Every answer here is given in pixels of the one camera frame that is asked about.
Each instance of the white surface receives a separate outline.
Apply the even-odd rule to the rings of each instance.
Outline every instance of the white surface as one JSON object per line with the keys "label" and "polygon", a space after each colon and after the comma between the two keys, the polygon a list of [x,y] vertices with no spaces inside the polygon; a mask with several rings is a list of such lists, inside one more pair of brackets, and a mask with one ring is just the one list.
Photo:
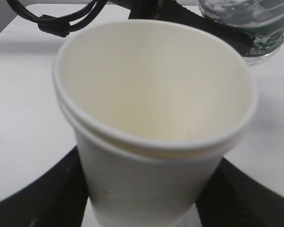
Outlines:
{"label": "white surface", "polygon": [[[63,15],[79,8],[31,9]],[[106,6],[96,23],[126,19],[128,13]],[[0,200],[41,176],[75,145],[55,104],[51,79],[53,57],[64,39],[38,32],[35,26],[17,18],[0,34]],[[284,46],[252,72],[259,108],[245,140],[227,157],[284,196]]]}

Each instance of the white table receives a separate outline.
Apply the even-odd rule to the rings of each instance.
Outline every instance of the white table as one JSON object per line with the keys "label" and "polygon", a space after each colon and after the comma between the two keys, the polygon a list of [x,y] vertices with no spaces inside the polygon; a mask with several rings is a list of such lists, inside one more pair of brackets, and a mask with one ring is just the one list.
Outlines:
{"label": "white table", "polygon": [[[33,5],[29,9],[58,16],[81,7]],[[126,20],[128,15],[128,10],[109,5],[93,23]],[[0,34],[0,200],[40,177],[75,146],[72,130],[56,104],[51,76],[53,58],[65,40],[42,33],[21,18]],[[226,157],[284,196],[284,46],[252,72],[259,107],[249,133]],[[83,226],[98,225],[92,215],[86,215]]]}

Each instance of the water in bottle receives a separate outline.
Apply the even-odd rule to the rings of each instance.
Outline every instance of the water in bottle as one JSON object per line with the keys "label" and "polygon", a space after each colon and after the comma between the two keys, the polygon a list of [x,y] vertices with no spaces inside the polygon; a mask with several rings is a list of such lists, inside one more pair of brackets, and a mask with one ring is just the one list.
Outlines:
{"label": "water in bottle", "polygon": [[249,65],[272,57],[284,42],[284,0],[197,0],[205,17],[255,38]]}

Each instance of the cup rim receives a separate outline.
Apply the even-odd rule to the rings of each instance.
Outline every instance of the cup rim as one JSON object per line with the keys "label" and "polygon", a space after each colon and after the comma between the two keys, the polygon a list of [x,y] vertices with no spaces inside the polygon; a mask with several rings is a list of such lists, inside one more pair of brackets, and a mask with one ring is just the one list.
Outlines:
{"label": "cup rim", "polygon": [[180,27],[186,30],[191,30],[192,32],[195,32],[195,33],[201,33],[204,36],[214,39],[217,43],[220,43],[226,49],[228,49],[229,52],[232,52],[233,57],[239,61],[243,69],[246,71],[249,71],[249,66],[246,64],[244,59],[229,44],[227,44],[220,38],[210,33],[207,33],[205,31],[202,31],[202,30],[190,27],[190,26],[177,24],[173,22],[147,20],[147,19],[135,19],[135,20],[105,23],[101,25],[93,25],[89,27],[88,29],[85,29],[78,35],[74,35],[70,37],[58,51],[58,54],[56,55],[56,58],[53,64],[53,83],[55,86],[56,93],[58,95],[58,99],[61,99],[61,101],[66,105],[67,109],[71,112],[71,114],[75,115],[75,117],[79,119],[80,122],[84,123],[84,125],[86,125],[87,127],[101,133],[105,137],[108,137],[115,141],[119,141],[123,144],[128,144],[131,146],[152,149],[152,150],[164,150],[165,152],[172,152],[172,153],[174,153],[175,150],[176,152],[181,152],[181,151],[199,149],[199,148],[210,147],[216,144],[220,144],[226,141],[227,139],[230,139],[232,136],[236,135],[237,133],[239,133],[247,125],[247,123],[252,118],[256,110],[256,106],[257,106],[256,84],[255,84],[254,78],[251,76],[251,73],[247,73],[246,76],[248,77],[250,81],[250,85],[251,85],[252,100],[248,107],[248,110],[245,111],[243,117],[236,124],[234,124],[234,126],[231,127],[230,129],[223,131],[219,135],[211,136],[209,138],[202,139],[202,140],[168,141],[168,140],[148,139],[148,138],[131,135],[127,132],[124,132],[122,130],[109,126],[105,124],[104,122],[101,122],[100,120],[97,120],[96,118],[92,117],[87,112],[85,112],[82,108],[80,108],[72,100],[72,98],[68,95],[61,81],[60,64],[61,64],[61,60],[63,58],[64,53],[71,46],[72,43],[76,42],[77,38],[81,36],[85,36],[91,30],[94,30],[102,26],[113,26],[113,25],[128,24],[128,23],[137,24],[137,25],[141,23],[142,24],[151,23],[151,24],[158,24],[158,25],[165,25],[165,26],[176,26],[176,27]]}

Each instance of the green bottle label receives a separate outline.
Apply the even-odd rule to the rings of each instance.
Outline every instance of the green bottle label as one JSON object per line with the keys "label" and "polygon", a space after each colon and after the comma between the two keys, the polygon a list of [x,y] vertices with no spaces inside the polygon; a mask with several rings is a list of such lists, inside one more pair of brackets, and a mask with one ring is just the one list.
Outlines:
{"label": "green bottle label", "polygon": [[284,17],[266,26],[244,28],[241,31],[255,37],[254,46],[243,57],[264,56],[284,43]]}

